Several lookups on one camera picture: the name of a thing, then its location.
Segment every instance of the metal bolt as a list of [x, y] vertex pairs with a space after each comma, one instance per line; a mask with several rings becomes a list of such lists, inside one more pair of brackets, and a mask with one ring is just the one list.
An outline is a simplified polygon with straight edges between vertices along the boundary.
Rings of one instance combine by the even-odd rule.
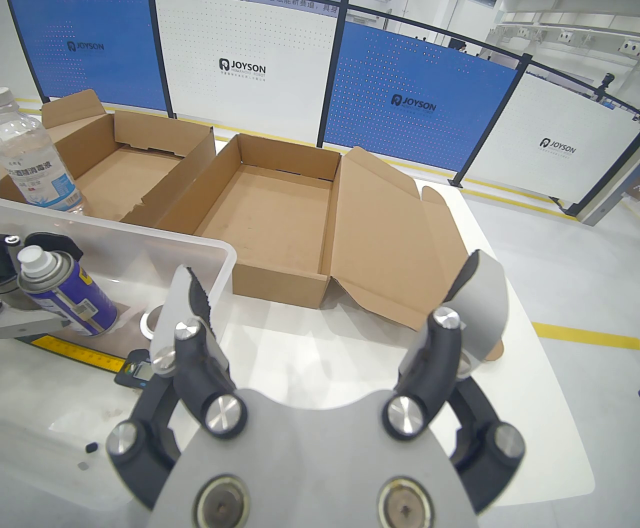
[[511, 424], [500, 424], [493, 440], [498, 449], [509, 458], [520, 458], [524, 454], [524, 438]]
[[159, 350], [151, 362], [154, 372], [166, 372], [175, 365], [175, 350], [171, 346], [165, 346]]
[[433, 319], [442, 328], [454, 330], [460, 327], [460, 316], [457, 311], [446, 306], [439, 306], [433, 311]]
[[429, 528], [433, 515], [422, 487], [410, 479], [400, 478], [382, 489], [378, 516], [384, 528]]
[[175, 325], [175, 331], [173, 335], [176, 339], [184, 341], [189, 339], [198, 333], [200, 330], [200, 321], [194, 317], [190, 317], [186, 321], [181, 321]]
[[207, 484], [195, 508], [198, 528], [239, 528], [248, 513], [248, 496], [234, 477], [220, 477]]
[[132, 422], [120, 422], [107, 437], [107, 451], [112, 455], [125, 454], [136, 443], [138, 430]]
[[232, 431], [242, 417], [242, 406], [235, 396], [225, 394], [216, 398], [205, 416], [205, 423], [214, 434]]
[[403, 436], [415, 436], [424, 426], [420, 406], [408, 396], [396, 396], [389, 402], [387, 418], [391, 426]]
[[19, 246], [20, 242], [21, 240], [18, 235], [7, 235], [4, 237], [4, 243], [10, 246]]

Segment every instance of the barcode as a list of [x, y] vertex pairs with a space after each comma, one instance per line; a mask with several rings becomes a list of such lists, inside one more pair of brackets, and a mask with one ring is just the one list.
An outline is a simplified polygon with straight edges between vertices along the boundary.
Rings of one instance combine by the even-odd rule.
[[91, 319], [95, 314], [98, 313], [98, 309], [93, 306], [93, 303], [89, 299], [84, 299], [83, 301], [79, 302], [75, 308], [72, 308], [72, 311], [83, 321]]

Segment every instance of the table surface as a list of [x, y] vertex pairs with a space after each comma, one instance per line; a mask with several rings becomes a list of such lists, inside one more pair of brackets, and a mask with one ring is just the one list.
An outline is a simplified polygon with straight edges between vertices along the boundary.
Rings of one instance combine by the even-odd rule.
[[[417, 184], [445, 198], [469, 252], [479, 248], [495, 256], [457, 189]], [[510, 284], [508, 289], [504, 355], [474, 373], [499, 417], [515, 425], [527, 443], [522, 466], [496, 505], [591, 493], [593, 474], [569, 407]], [[361, 309], [332, 282], [319, 310], [234, 296], [221, 346], [239, 387], [292, 406], [330, 408], [392, 388], [413, 336], [412, 330]], [[88, 442], [103, 442], [129, 414], [135, 391], [115, 385], [107, 372], [14, 340], [0, 340], [0, 358], [0, 433], [8, 438], [0, 445], [0, 465], [16, 478], [89, 508], [129, 500], [106, 457], [91, 458], [83, 450]], [[178, 410], [172, 426], [184, 448], [195, 422]], [[453, 450], [457, 426], [448, 406], [431, 424], [447, 452]], [[62, 485], [61, 472], [85, 459], [91, 471], [79, 480], [76, 470], [65, 481], [68, 486]]]

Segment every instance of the plastic bottle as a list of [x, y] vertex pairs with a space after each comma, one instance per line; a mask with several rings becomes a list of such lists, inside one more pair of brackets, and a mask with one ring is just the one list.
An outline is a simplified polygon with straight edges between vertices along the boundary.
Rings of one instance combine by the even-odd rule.
[[27, 203], [82, 214], [85, 203], [46, 129], [0, 88], [0, 164]]

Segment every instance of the bottle cap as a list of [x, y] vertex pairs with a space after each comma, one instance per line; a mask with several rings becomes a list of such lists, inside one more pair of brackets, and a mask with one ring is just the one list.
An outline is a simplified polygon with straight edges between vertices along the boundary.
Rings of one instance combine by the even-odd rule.
[[27, 246], [18, 253], [20, 269], [27, 277], [45, 276], [56, 267], [56, 259], [40, 246]]
[[13, 101], [11, 90], [9, 88], [0, 88], [0, 106], [11, 104]]

